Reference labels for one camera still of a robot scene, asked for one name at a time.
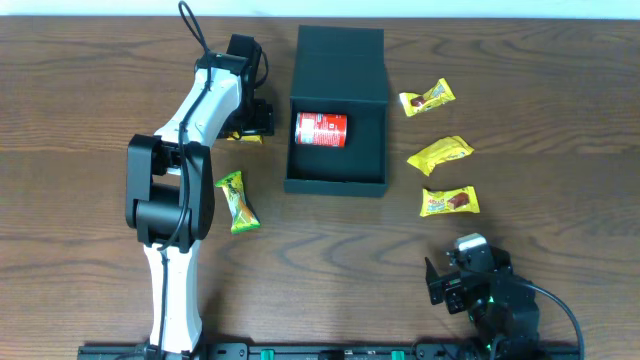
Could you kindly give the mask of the small yellow snack packet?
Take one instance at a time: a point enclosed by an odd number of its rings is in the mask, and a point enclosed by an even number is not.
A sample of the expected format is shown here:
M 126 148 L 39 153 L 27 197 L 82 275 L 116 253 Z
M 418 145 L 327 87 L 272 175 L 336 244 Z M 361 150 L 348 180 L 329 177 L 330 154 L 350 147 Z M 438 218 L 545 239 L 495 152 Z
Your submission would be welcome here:
M 227 140 L 229 140 L 229 141 L 238 141 L 238 142 L 257 143 L 257 144 L 262 144 L 263 143 L 263 137 L 261 135 L 243 135 L 243 136 L 238 136 L 237 134 L 235 134 L 233 136 L 227 137 Z

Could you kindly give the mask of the green yellow snack bar wrapper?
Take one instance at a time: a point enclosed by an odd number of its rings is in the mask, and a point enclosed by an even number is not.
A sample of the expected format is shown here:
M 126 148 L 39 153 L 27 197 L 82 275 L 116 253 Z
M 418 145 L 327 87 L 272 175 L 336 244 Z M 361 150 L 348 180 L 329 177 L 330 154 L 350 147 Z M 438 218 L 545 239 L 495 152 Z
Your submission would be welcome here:
M 247 204 L 241 171 L 234 171 L 220 178 L 215 186 L 223 190 L 227 200 L 232 217 L 230 228 L 232 234 L 239 234 L 261 226 L 257 216 Z

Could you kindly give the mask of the red snack can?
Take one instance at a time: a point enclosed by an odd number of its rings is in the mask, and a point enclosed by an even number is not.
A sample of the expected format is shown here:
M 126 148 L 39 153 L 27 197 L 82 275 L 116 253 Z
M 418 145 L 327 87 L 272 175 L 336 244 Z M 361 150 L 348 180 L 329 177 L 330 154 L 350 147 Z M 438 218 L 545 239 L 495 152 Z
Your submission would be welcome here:
M 346 115 L 313 112 L 296 115 L 294 140 L 299 145 L 342 148 L 346 135 Z

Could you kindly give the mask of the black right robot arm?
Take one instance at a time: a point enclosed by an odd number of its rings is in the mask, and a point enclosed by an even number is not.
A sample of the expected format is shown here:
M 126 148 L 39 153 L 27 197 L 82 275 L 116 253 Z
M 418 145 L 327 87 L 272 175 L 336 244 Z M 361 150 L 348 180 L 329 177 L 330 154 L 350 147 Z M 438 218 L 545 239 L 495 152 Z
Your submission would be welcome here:
M 475 350 L 485 359 L 535 359 L 539 349 L 539 307 L 535 292 L 513 273 L 510 254 L 479 245 L 448 253 L 457 270 L 440 275 L 426 260 L 425 280 L 433 305 L 449 314 L 465 312 L 477 331 Z

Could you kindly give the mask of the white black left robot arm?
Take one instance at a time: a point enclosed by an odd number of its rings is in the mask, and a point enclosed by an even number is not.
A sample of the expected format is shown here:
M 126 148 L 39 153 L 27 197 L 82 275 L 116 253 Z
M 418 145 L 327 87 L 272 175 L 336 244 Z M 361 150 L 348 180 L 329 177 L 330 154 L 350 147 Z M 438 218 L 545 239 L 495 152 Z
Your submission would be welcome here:
M 266 81 L 258 69 L 267 65 L 259 47 L 206 53 L 172 118 L 128 144 L 125 219 L 152 276 L 154 320 L 146 359 L 200 356 L 197 262 L 215 210 L 210 152 L 222 138 L 273 134 L 273 108 L 255 96 Z

